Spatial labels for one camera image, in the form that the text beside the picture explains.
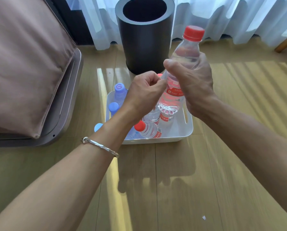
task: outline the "white sheer curtain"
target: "white sheer curtain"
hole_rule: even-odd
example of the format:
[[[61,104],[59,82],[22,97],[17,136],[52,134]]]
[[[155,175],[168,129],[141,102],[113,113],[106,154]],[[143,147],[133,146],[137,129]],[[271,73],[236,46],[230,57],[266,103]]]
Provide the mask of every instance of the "white sheer curtain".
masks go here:
[[[173,38],[182,38],[187,25],[203,27],[204,38],[219,40],[230,35],[235,44],[246,43],[253,34],[269,46],[287,38],[287,0],[174,0]],[[115,15],[118,0],[67,0],[81,9],[98,50],[112,41],[121,44]]]

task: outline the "bottle cap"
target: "bottle cap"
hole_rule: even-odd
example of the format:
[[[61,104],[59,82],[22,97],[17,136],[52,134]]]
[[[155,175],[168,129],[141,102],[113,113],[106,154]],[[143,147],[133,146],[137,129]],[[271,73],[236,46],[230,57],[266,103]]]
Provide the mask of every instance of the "bottle cap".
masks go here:
[[[185,28],[183,38],[189,41],[199,42],[204,35],[204,29],[197,26],[187,26]]]
[[[103,123],[98,123],[98,124],[96,124],[95,127],[94,127],[94,132],[98,131],[99,128],[102,127],[102,125],[103,125]]]
[[[141,132],[146,128],[146,124],[143,121],[139,121],[136,125],[134,125],[135,130]]]
[[[109,105],[108,105],[108,109],[109,109],[109,111],[110,112],[117,112],[118,111],[118,109],[119,109],[119,105],[118,105],[118,103],[116,103],[116,102],[112,102],[112,103],[110,103]]]
[[[124,92],[125,91],[125,86],[123,83],[117,83],[115,85],[115,91],[116,92]]]

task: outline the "light blue bottle cap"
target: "light blue bottle cap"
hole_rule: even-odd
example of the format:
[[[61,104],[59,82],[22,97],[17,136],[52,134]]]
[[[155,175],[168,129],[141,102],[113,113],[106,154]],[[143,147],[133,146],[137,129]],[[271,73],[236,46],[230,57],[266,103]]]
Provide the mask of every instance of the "light blue bottle cap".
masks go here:
[[[94,132],[98,131],[99,128],[102,127],[102,125],[103,125],[103,123],[98,123],[98,124],[96,124],[95,127],[94,127]]]
[[[119,105],[116,102],[112,102],[109,104],[108,109],[111,112],[111,115],[113,116],[119,110]]]
[[[115,85],[115,91],[116,91],[116,92],[119,92],[119,93],[125,92],[125,86],[124,86],[124,84],[123,84],[123,83],[117,83],[117,84]]]

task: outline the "bracelet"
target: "bracelet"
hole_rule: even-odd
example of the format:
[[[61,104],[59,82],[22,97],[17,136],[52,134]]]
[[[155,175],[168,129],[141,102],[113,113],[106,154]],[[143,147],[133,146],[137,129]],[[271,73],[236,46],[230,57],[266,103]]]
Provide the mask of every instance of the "bracelet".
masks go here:
[[[90,143],[90,144],[93,144],[93,145],[95,145],[95,146],[98,146],[98,147],[100,147],[100,148],[102,148],[102,149],[104,149],[104,150],[110,152],[110,153],[113,154],[115,157],[117,157],[117,158],[119,157],[119,154],[118,154],[117,152],[115,152],[115,151],[109,149],[108,147],[105,147],[105,146],[102,145],[102,144],[99,144],[99,143],[97,143],[97,142],[95,142],[95,141],[89,139],[88,137],[84,137],[84,138],[83,138],[83,144],[85,144],[85,143]]]

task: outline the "person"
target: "person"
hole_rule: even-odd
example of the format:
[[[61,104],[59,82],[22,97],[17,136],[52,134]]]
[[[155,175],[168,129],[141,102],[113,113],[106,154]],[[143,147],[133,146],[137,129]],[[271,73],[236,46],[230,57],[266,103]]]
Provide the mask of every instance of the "person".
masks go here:
[[[169,59],[164,66],[179,80],[190,113],[215,131],[287,211],[287,140],[217,97],[205,54],[195,70]],[[152,71],[136,76],[122,107],[90,139],[117,151],[166,86]],[[80,145],[1,212],[0,230],[76,230],[112,159],[98,146]]]

